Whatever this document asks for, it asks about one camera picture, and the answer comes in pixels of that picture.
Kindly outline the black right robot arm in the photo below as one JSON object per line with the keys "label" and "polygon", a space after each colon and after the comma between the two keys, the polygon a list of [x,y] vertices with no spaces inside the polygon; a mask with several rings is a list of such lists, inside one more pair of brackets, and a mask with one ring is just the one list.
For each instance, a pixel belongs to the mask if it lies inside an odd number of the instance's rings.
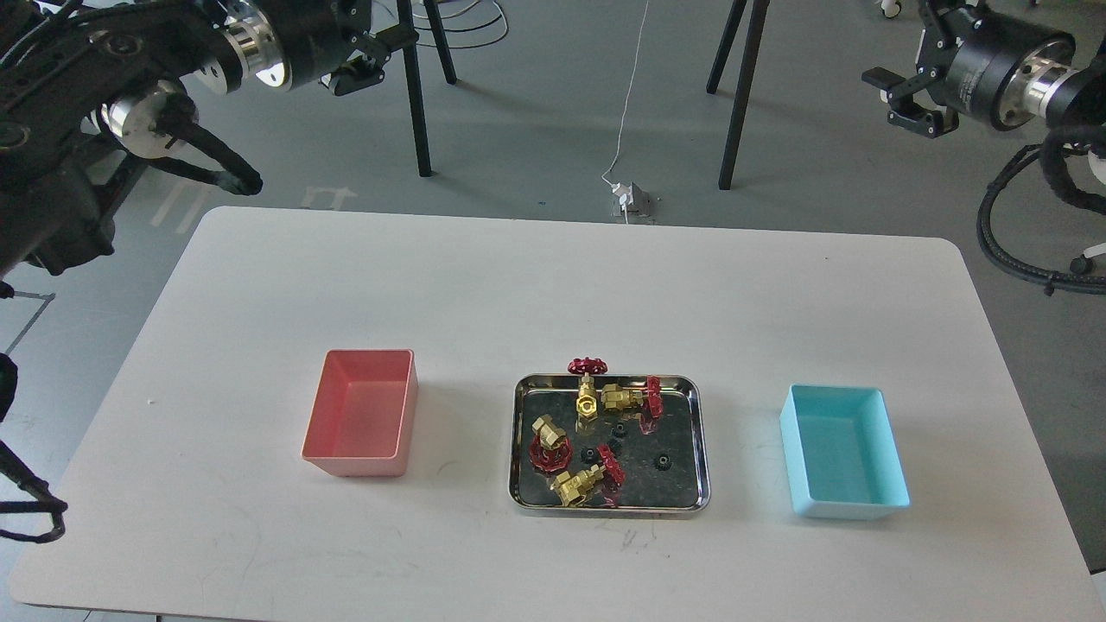
{"label": "black right robot arm", "polygon": [[1103,55],[1073,68],[1071,33],[991,10],[984,1],[921,1],[915,72],[869,68],[860,79],[888,103],[888,122],[936,138],[961,115],[992,129],[1032,118],[1051,129],[1103,123]]}

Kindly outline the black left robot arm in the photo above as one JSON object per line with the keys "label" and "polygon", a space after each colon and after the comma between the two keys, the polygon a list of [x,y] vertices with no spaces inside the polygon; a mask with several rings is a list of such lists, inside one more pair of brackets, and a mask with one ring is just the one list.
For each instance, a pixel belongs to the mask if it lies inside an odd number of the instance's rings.
{"label": "black left robot arm", "polygon": [[372,28],[371,1],[135,1],[46,13],[3,3],[1,258],[52,274],[113,252],[114,215],[143,172],[232,194],[259,174],[199,124],[182,76],[230,93],[254,75],[337,96],[375,86],[403,52],[417,165],[430,174],[413,8]]}

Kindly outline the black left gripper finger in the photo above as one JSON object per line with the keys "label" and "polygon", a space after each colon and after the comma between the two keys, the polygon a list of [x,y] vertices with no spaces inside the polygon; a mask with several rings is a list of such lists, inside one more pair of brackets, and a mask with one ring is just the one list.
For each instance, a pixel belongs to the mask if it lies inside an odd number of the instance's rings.
{"label": "black left gripper finger", "polygon": [[398,23],[377,33],[359,35],[359,52],[371,60],[389,60],[392,53],[403,48],[415,46],[418,33],[407,23]]}
{"label": "black left gripper finger", "polygon": [[368,62],[347,62],[321,76],[321,85],[335,96],[345,96],[380,84],[384,79],[383,68]]}

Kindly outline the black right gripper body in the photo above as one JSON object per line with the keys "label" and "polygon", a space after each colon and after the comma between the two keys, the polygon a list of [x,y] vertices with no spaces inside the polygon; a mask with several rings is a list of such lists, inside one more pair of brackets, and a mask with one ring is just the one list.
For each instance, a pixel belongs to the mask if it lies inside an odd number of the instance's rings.
{"label": "black right gripper body", "polygon": [[1076,51],[1065,31],[1004,15],[983,1],[921,1],[924,40],[918,68],[935,81],[925,87],[945,108],[998,131],[1035,117],[1027,84],[1044,68],[1067,66]]}

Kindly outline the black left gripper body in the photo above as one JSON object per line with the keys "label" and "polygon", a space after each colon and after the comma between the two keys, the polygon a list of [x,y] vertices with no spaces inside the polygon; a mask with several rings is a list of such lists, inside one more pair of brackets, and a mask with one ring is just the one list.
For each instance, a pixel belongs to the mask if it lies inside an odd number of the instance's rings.
{"label": "black left gripper body", "polygon": [[267,86],[298,89],[340,68],[372,30],[372,1],[261,1],[276,59],[259,72]]}

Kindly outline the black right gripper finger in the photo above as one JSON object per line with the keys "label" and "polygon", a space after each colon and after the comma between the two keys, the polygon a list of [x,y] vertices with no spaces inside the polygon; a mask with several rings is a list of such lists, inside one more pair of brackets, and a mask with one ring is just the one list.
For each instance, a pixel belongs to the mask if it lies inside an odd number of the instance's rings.
{"label": "black right gripper finger", "polygon": [[869,68],[862,72],[860,81],[881,90],[888,99],[907,99],[935,82],[935,68],[920,68],[909,79],[893,73],[887,68]]}
{"label": "black right gripper finger", "polygon": [[945,136],[959,127],[959,114],[954,110],[924,108],[912,102],[912,96],[893,99],[889,108],[887,118],[890,124],[930,139]]}

